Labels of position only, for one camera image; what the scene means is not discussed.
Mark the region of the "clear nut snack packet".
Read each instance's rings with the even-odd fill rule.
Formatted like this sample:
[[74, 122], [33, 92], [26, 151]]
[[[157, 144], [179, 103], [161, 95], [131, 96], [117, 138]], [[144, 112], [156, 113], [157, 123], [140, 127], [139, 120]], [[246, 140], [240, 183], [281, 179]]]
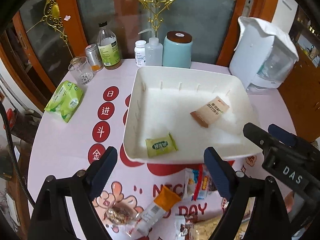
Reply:
[[138, 211], [128, 204], [114, 204], [105, 214], [104, 219], [110, 221], [114, 225], [126, 225], [134, 219]]

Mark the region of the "green candy packet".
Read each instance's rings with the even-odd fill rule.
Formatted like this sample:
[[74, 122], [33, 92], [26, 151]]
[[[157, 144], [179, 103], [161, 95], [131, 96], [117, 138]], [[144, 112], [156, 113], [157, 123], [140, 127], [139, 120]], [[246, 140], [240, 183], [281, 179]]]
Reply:
[[178, 146], [171, 133], [161, 138], [146, 139], [145, 143], [149, 158], [178, 151]]

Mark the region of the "teal canister brown lid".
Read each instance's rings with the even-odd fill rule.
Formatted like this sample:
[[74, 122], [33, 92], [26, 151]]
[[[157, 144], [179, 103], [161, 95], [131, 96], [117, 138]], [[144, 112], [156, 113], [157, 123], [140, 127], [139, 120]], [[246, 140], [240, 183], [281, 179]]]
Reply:
[[169, 31], [163, 42], [162, 66], [190, 68], [193, 37], [184, 31]]

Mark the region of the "clear glass cup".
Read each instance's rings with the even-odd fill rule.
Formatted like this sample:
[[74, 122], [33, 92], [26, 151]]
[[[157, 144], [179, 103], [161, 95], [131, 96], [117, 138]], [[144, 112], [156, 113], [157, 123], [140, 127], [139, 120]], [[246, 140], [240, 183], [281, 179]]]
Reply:
[[68, 70], [80, 85], [88, 84], [94, 77], [91, 65], [87, 57], [75, 57], [70, 61]]

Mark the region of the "clear squeeze wash bottle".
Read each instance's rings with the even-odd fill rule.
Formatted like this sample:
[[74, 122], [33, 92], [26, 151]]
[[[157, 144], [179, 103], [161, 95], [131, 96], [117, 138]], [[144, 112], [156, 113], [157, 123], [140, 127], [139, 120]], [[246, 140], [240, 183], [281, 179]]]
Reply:
[[162, 66], [163, 60], [163, 45], [159, 42], [159, 39], [156, 37], [155, 31], [152, 28], [144, 29], [139, 32], [151, 33], [148, 43], [145, 45], [145, 65], [146, 66]]

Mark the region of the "white plastic tray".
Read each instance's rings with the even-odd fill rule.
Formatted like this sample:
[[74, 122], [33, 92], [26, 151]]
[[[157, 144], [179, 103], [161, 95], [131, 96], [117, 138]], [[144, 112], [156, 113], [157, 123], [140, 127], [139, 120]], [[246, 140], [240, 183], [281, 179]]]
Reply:
[[[207, 128], [191, 116], [221, 98], [228, 110]], [[243, 135], [247, 123], [259, 125], [241, 81], [204, 70], [142, 67], [136, 72], [124, 132], [124, 151], [131, 161], [152, 164], [199, 164], [213, 147], [224, 160], [255, 155], [260, 148]], [[177, 152], [149, 158], [146, 139], [172, 135]]]

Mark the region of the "red chocolate snack packet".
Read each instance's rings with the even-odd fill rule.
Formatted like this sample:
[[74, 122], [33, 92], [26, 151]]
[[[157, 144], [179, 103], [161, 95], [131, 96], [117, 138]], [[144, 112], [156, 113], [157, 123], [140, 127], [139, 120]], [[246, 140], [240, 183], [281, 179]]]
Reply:
[[192, 200], [204, 200], [216, 190], [217, 188], [213, 182], [210, 172], [208, 171], [208, 168], [206, 165], [201, 164], [199, 166], [197, 182]]

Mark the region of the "green wet wipes pack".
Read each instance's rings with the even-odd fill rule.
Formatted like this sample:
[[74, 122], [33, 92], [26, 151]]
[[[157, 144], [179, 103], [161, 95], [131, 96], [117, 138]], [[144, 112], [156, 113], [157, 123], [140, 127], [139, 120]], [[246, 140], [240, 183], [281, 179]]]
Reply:
[[53, 93], [44, 110], [59, 115], [64, 122], [68, 123], [80, 105], [83, 94], [83, 90], [75, 83], [63, 81]]

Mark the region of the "white pill bottle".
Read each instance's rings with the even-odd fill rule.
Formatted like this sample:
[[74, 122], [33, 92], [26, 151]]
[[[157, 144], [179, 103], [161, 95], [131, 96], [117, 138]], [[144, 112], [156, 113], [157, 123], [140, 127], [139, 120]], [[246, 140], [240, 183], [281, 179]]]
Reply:
[[135, 62], [137, 67], [145, 66], [145, 40], [135, 42]]

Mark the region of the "pink printed table mat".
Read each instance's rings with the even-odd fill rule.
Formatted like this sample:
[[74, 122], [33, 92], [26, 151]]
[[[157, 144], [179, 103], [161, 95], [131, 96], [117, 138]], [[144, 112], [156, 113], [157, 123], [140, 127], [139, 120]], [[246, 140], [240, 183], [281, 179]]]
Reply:
[[[230, 75], [226, 67], [193, 63], [190, 69]], [[182, 197], [186, 168], [199, 164], [152, 164], [131, 161], [124, 151], [124, 132], [136, 72], [132, 59], [125, 60], [116, 70], [98, 72], [84, 87], [82, 101], [66, 123], [55, 113], [45, 113], [31, 153], [28, 189], [37, 197], [48, 176], [68, 178], [99, 160], [109, 146], [117, 150], [118, 160], [94, 206], [103, 230], [112, 239], [127, 239], [116, 225], [104, 219], [106, 210], [114, 204], [128, 204], [141, 212], [158, 196], [163, 186]], [[277, 90], [264, 95], [248, 95], [259, 120], [267, 129], [276, 124], [294, 132], [295, 128]], [[259, 152], [245, 158], [229, 160], [235, 170], [255, 178], [266, 177], [261, 168]]]

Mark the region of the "brown white small packet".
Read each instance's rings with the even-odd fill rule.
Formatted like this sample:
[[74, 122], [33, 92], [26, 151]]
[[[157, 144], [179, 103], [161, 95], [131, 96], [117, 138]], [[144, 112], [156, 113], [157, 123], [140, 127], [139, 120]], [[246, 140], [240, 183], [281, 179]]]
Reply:
[[175, 216], [175, 239], [191, 239], [190, 231], [197, 220], [194, 215], [176, 215]]

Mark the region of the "yellow noodle snack packet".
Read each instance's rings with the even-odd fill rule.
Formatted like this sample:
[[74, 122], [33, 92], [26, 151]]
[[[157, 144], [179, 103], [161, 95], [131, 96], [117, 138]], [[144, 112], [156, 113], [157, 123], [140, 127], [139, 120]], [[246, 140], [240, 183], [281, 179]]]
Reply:
[[217, 216], [208, 220], [197, 222], [191, 230], [191, 239], [193, 240], [208, 240], [216, 229], [222, 216]]

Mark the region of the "brown cracker packet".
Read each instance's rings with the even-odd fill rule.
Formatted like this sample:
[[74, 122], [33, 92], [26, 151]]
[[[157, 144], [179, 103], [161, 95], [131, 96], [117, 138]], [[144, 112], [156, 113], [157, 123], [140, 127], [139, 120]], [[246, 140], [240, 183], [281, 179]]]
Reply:
[[221, 115], [228, 111], [228, 109], [229, 105], [217, 96], [215, 99], [190, 114], [201, 127], [208, 128], [211, 124], [216, 122]]

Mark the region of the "wooden cabinet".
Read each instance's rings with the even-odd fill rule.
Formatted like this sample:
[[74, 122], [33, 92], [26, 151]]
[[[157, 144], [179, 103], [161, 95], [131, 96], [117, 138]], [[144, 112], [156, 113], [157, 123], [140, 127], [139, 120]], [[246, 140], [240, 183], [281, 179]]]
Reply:
[[278, 90], [296, 134], [312, 142], [319, 138], [319, 35], [301, 7], [297, 9], [289, 36], [299, 60]]

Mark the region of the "glass bottle green label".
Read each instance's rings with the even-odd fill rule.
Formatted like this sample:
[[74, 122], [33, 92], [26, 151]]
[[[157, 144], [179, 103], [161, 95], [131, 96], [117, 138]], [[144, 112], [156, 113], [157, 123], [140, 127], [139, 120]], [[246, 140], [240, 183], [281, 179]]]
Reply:
[[115, 33], [108, 27], [108, 22], [99, 23], [97, 46], [103, 66], [113, 70], [121, 65], [121, 54]]

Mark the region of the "white blue snack packet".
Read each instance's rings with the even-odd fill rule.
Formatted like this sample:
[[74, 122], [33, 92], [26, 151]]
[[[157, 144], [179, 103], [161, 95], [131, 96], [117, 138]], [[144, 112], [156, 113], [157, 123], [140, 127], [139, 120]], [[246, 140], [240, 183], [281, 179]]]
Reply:
[[195, 192], [198, 184], [199, 174], [199, 170], [195, 170], [192, 168], [185, 169], [183, 199], [189, 199], [192, 201], [197, 200]]

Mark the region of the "white storage box appliance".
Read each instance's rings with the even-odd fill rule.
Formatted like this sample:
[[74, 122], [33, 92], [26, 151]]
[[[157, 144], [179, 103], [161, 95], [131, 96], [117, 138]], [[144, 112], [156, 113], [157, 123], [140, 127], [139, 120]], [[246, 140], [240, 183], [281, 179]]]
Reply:
[[296, 57], [275, 36], [249, 25], [229, 64], [229, 70], [249, 94], [277, 89], [288, 77]]

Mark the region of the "small metal can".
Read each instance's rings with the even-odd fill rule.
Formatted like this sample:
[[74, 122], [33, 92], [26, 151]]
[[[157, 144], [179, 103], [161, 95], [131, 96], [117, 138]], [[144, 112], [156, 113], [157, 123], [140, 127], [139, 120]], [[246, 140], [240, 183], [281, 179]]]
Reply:
[[103, 62], [98, 46], [95, 43], [89, 44], [85, 48], [85, 53], [93, 72], [98, 72], [103, 69]]

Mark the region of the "orange grey snack bar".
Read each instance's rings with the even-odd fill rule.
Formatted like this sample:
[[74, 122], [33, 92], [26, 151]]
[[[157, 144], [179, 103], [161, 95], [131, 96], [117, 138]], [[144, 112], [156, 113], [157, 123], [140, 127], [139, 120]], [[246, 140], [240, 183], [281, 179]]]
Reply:
[[146, 237], [149, 230], [180, 201], [181, 198], [176, 193], [163, 186], [153, 202], [127, 223], [126, 233], [130, 237], [136, 234]]

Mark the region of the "wooden glass door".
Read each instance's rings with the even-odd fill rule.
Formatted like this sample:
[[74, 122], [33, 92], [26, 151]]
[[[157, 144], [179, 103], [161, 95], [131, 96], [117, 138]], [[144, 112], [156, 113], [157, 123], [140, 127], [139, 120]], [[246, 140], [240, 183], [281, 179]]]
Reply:
[[[1, 0], [1, 12], [18, 0]], [[193, 37], [191, 58], [228, 66], [246, 0], [24, 0], [1, 31], [1, 59], [27, 98], [44, 109], [73, 57], [96, 42], [108, 22], [122, 59], [134, 57], [137, 40], [152, 28], [163, 41], [169, 31]], [[254, 0], [250, 17], [271, 21], [278, 0]]]

